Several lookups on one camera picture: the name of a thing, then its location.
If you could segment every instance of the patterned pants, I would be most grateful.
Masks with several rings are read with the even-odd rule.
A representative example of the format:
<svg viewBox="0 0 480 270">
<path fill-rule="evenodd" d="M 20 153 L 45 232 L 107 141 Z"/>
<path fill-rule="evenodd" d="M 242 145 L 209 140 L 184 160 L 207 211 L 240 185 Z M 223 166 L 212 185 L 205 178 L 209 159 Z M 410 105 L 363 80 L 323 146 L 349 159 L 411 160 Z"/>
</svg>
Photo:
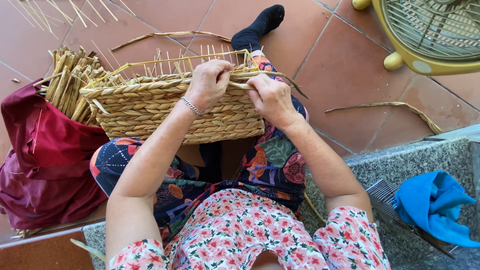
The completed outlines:
<svg viewBox="0 0 480 270">
<path fill-rule="evenodd" d="M 267 58 L 257 56 L 254 59 L 261 70 L 276 72 Z M 280 77 L 272 79 L 283 81 Z M 295 97 L 291 98 L 296 110 L 308 120 L 304 106 Z M 90 169 L 108 196 L 125 166 L 143 143 L 143 140 L 135 138 L 117 138 L 106 143 L 93 155 Z M 292 142 L 267 121 L 265 134 L 257 138 L 256 145 L 243 157 L 235 181 L 216 184 L 196 181 L 195 169 L 175 156 L 156 192 L 154 217 L 162 239 L 168 242 L 182 229 L 204 199 L 226 188 L 238 188 L 270 198 L 291 209 L 301 220 L 300 204 L 305 191 L 305 170 L 305 160 Z"/>
</svg>

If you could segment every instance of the silver bracelet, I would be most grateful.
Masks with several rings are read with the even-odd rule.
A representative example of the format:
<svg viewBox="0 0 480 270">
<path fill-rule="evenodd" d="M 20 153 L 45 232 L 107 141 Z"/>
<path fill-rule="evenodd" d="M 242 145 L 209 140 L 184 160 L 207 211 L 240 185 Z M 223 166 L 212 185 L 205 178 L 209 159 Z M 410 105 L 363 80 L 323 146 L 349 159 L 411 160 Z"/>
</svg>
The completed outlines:
<svg viewBox="0 0 480 270">
<path fill-rule="evenodd" d="M 192 110 L 194 110 L 196 113 L 202 115 L 204 114 L 205 112 L 204 111 L 201 111 L 197 108 L 195 108 L 195 106 L 193 104 L 190 103 L 190 101 L 187 100 L 187 98 L 185 96 L 181 97 L 181 100 L 185 101 L 185 103 L 187 103 L 188 107 L 190 107 Z"/>
</svg>

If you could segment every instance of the woman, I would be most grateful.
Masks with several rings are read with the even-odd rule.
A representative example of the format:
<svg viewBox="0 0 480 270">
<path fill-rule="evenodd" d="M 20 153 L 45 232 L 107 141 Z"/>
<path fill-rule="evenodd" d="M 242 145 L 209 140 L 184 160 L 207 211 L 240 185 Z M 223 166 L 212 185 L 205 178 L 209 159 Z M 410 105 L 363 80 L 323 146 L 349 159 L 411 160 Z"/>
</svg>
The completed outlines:
<svg viewBox="0 0 480 270">
<path fill-rule="evenodd" d="M 259 39 L 284 14 L 280 5 L 265 9 L 232 46 L 251 49 L 262 70 L 275 72 Z M 175 156 L 198 112 L 224 95 L 231 70 L 222 60 L 197 66 L 185 99 L 148 140 L 112 140 L 92 158 L 109 195 L 109 269 L 388 269 L 367 193 L 281 78 L 247 82 L 257 89 L 248 95 L 265 134 L 235 181 L 221 180 L 219 144 L 202 145 L 205 167 Z M 330 212 L 313 238 L 299 221 L 306 165 Z"/>
</svg>

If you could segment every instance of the floral shirt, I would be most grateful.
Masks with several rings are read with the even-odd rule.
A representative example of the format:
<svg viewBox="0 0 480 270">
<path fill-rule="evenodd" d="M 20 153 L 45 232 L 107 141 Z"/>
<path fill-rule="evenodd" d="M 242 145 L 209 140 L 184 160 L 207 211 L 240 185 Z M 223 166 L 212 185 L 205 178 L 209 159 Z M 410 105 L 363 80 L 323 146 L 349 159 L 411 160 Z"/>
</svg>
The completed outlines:
<svg viewBox="0 0 480 270">
<path fill-rule="evenodd" d="M 263 251 L 293 269 L 389 269 L 364 211 L 335 208 L 313 238 L 286 207 L 239 189 L 212 194 L 165 248 L 146 239 L 110 261 L 113 270 L 248 270 Z"/>
</svg>

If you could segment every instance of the blue towel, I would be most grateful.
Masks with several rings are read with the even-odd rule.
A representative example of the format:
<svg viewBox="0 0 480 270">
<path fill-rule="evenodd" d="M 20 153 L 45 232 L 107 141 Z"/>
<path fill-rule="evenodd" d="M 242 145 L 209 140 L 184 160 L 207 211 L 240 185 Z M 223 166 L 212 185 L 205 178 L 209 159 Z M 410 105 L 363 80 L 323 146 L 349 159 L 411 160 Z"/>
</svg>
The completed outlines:
<svg viewBox="0 0 480 270">
<path fill-rule="evenodd" d="M 455 222 L 460 205 L 475 200 L 448 173 L 434 171 L 412 177 L 402 183 L 395 196 L 395 210 L 404 222 L 450 244 L 480 247 L 479 242 L 470 240 L 468 227 Z"/>
</svg>

